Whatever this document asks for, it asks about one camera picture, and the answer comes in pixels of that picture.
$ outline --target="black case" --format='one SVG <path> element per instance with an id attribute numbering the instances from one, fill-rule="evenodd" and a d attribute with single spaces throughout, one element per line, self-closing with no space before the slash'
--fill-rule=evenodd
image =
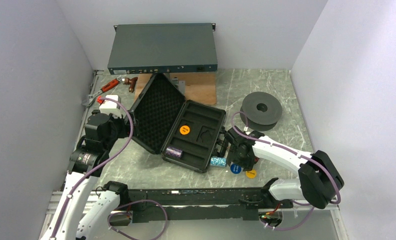
<path id="1" fill-rule="evenodd" d="M 130 109 L 134 118 L 133 140 L 166 161 L 199 173 L 207 170 L 226 111 L 192 100 L 177 90 L 162 73 L 155 73 Z M 190 132 L 181 134 L 180 127 Z M 182 150 L 181 157 L 165 153 L 167 147 Z"/>

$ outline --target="red clip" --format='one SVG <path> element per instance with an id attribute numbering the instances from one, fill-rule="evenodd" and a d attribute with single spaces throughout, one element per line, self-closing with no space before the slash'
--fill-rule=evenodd
<path id="1" fill-rule="evenodd" d="M 97 99 L 96 99 L 96 101 L 99 103 L 99 104 L 103 104 L 104 103 L 104 100 L 101 98 L 102 96 L 99 96 Z"/>

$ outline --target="gray tabletop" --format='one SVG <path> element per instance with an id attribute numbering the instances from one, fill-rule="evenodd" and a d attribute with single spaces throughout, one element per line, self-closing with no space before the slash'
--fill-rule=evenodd
<path id="1" fill-rule="evenodd" d="M 103 86 L 116 77 L 117 75 L 110 75 L 106 71 L 97 86 Z M 267 92 L 280 101 L 283 115 L 273 129 L 264 133 L 292 148 L 312 151 L 288 70 L 219 69 L 216 74 L 216 90 L 217 105 L 214 107 L 226 110 L 227 130 L 231 127 L 231 116 L 240 110 L 246 95 L 251 92 Z M 134 94 L 128 92 L 128 85 L 119 84 L 107 94 L 119 95 L 127 109 L 134 102 Z M 88 114 L 98 108 L 97 103 L 94 103 L 89 108 Z M 235 118 L 234 123 L 241 129 L 244 127 L 239 116 Z M 110 155 L 118 151 L 125 141 L 119 139 Z M 127 184 L 130 189 L 261 187 L 274 177 L 282 179 L 296 177 L 284 168 L 264 159 L 261 159 L 254 169 L 257 171 L 257 176 L 253 179 L 246 177 L 243 172 L 233 174 L 228 167 L 210 166 L 207 173 L 197 173 L 166 162 L 160 155 L 150 154 L 131 141 L 118 157 L 104 167 L 97 185 L 101 186 L 107 181 L 118 181 Z"/>

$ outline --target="blue round sticker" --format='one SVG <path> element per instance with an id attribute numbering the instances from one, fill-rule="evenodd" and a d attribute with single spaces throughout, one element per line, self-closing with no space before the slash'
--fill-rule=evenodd
<path id="1" fill-rule="evenodd" d="M 242 171 L 242 168 L 239 165 L 232 164 L 230 166 L 230 170 L 232 171 L 232 173 L 238 174 L 238 173 L 240 173 L 240 171 Z"/>

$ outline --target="teal battery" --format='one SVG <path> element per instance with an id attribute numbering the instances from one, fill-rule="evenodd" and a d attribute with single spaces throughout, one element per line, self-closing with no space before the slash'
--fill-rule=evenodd
<path id="1" fill-rule="evenodd" d="M 211 163 L 210 163 L 210 165 L 211 166 L 215 166 L 215 167 L 223 167 L 223 168 L 225 168 L 226 166 L 227 166 L 227 162 L 226 162 L 226 159 L 223 157 L 223 158 L 221 158 L 221 157 L 215 157 L 215 156 L 213 156 L 212 158 L 211 158 Z"/>

